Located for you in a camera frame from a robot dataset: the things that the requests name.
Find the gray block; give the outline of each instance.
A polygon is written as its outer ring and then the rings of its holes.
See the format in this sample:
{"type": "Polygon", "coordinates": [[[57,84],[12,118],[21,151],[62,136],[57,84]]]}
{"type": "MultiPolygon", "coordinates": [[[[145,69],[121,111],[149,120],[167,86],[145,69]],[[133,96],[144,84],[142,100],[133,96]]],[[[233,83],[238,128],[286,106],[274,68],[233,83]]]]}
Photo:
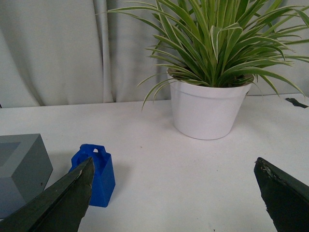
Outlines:
{"type": "Polygon", "coordinates": [[[43,192],[52,171],[40,134],[0,136],[0,218],[43,192]]]}

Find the white tabletop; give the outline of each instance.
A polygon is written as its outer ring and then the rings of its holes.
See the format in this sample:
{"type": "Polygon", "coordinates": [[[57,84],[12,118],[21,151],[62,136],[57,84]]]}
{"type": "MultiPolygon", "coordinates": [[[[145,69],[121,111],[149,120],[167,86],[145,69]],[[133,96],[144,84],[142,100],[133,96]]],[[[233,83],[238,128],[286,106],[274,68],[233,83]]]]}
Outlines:
{"type": "Polygon", "coordinates": [[[0,135],[40,133],[65,175],[81,144],[112,154],[116,187],[79,232],[275,232],[253,172],[263,157],[309,185],[309,108],[299,94],[248,96],[232,131],[203,141],[178,132],[170,101],[0,109],[0,135]]]}

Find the blue plastic block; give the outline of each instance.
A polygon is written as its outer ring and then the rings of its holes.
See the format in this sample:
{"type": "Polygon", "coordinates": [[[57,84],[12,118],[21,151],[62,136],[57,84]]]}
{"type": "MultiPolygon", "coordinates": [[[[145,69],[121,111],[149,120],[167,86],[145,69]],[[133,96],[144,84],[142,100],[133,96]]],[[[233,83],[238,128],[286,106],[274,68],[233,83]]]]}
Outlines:
{"type": "Polygon", "coordinates": [[[104,146],[83,144],[72,157],[73,170],[80,163],[92,157],[95,164],[95,174],[92,182],[92,195],[89,205],[107,207],[115,187],[115,177],[112,168],[112,156],[105,151],[104,146]]]}

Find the white backdrop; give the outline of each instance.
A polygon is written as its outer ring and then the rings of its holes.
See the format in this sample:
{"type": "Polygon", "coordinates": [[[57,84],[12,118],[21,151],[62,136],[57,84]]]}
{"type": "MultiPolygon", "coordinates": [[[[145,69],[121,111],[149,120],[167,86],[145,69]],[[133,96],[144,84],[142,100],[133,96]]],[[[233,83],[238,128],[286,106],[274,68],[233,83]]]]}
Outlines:
{"type": "MultiPolygon", "coordinates": [[[[122,0],[0,0],[0,104],[3,107],[142,101],[159,76],[144,48],[156,43],[149,26],[119,14],[99,14],[126,6],[122,0]]],[[[308,4],[290,0],[288,4],[308,4]]],[[[309,45],[294,48],[309,55],[309,45]]],[[[309,96],[309,65],[272,69],[309,96]]],[[[281,93],[296,91],[274,81],[281,93]]],[[[274,94],[264,81],[263,94],[274,94]]],[[[261,94],[252,87],[250,94],[261,94]]],[[[166,88],[157,99],[168,99],[166,88]]]]}

